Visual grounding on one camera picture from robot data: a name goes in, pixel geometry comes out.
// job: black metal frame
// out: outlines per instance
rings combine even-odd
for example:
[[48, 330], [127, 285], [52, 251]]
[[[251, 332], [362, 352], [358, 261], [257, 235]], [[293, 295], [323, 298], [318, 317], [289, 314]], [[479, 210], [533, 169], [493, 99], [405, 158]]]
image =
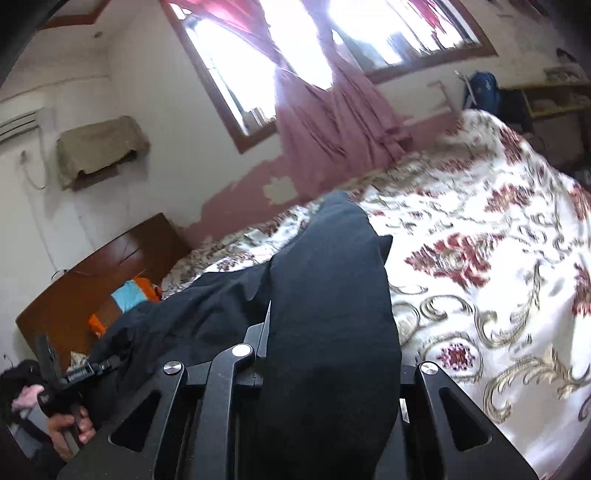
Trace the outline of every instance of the black metal frame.
[[[59, 480], [257, 478], [253, 415], [267, 360], [268, 316], [212, 362], [161, 370], [66, 465]], [[375, 480], [537, 479], [470, 398], [435, 364], [403, 366], [399, 411]]]

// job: wooden headboard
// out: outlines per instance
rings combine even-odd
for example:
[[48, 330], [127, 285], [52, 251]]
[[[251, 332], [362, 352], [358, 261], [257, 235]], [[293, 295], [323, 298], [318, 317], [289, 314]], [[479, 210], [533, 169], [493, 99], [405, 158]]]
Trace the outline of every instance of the wooden headboard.
[[33, 351], [35, 338], [48, 333], [65, 370], [70, 365], [70, 352], [89, 353], [95, 344], [88, 317], [112, 292], [138, 275], [160, 285], [189, 252], [159, 213], [68, 270], [18, 316], [17, 325]]

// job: round metal bolt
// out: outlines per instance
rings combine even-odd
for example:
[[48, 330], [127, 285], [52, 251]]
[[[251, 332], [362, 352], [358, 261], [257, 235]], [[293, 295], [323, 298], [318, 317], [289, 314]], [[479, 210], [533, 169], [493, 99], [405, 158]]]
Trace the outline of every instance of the round metal bolt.
[[421, 372], [427, 375], [435, 375], [439, 372], [439, 367], [433, 362], [425, 362], [421, 365]]
[[239, 343], [232, 349], [234, 356], [247, 356], [252, 352], [252, 347], [247, 343]]
[[183, 364], [173, 360], [164, 365], [164, 373], [167, 375], [176, 375], [181, 371]]

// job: ceiling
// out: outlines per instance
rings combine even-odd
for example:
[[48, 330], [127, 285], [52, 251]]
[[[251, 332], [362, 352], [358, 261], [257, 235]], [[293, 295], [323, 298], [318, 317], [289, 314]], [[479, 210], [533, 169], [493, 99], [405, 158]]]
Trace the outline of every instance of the ceiling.
[[[68, 25], [39, 30], [20, 55], [19, 67], [63, 58], [102, 53], [139, 11], [154, 0], [111, 0], [93, 25]], [[101, 0], [69, 0], [53, 18], [92, 13]]]

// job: window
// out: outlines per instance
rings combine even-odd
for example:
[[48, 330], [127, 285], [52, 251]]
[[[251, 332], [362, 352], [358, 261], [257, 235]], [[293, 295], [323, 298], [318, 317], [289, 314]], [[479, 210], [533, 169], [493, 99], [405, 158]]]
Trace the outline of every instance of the window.
[[[332, 72], [300, 0], [259, 1], [289, 68], [329, 89]], [[271, 60], [215, 22], [165, 0], [161, 4], [238, 150], [242, 153], [272, 135]], [[332, 0], [329, 13], [338, 52], [374, 83], [442, 63], [496, 55], [458, 0]]]

